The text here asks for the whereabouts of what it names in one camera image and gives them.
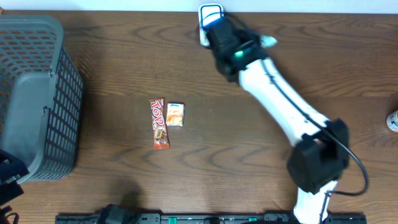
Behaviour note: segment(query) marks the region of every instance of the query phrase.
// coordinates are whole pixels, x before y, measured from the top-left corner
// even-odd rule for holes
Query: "basket mesh side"
[[[50,29],[0,29],[0,133],[14,81],[25,72],[47,72],[57,35]]]
[[[58,80],[50,114],[45,160],[34,179],[59,179],[67,175],[75,159],[83,82],[63,48]]]

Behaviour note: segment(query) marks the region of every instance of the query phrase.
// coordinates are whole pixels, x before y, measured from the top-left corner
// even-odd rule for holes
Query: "gray plastic basket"
[[[49,16],[0,16],[0,148],[25,180],[56,180],[75,163],[83,82]]]

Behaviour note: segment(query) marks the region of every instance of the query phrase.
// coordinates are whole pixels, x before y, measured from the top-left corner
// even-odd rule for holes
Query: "black motor joint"
[[[267,54],[260,47],[260,36],[254,31],[238,29],[231,19],[221,17],[203,27],[218,71],[229,82],[239,83],[238,72]]]
[[[326,129],[348,145],[348,128],[337,119],[327,121]],[[316,194],[332,180],[338,180],[348,167],[348,153],[322,131],[309,136],[304,134],[287,162],[287,170],[293,181],[305,192]]]

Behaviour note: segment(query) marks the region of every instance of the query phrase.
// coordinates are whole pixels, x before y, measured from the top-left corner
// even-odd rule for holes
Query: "chocolate bar wrapper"
[[[164,119],[164,98],[150,99],[150,109],[154,130],[154,149],[168,149],[170,144]]]

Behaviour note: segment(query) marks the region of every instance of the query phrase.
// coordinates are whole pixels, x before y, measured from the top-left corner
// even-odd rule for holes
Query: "small snack package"
[[[169,137],[167,136],[166,123],[164,122],[164,98],[150,99],[152,110],[152,128],[154,130],[154,148],[170,148]]]
[[[168,126],[182,127],[184,120],[184,109],[185,106],[183,103],[168,103],[166,124]]]

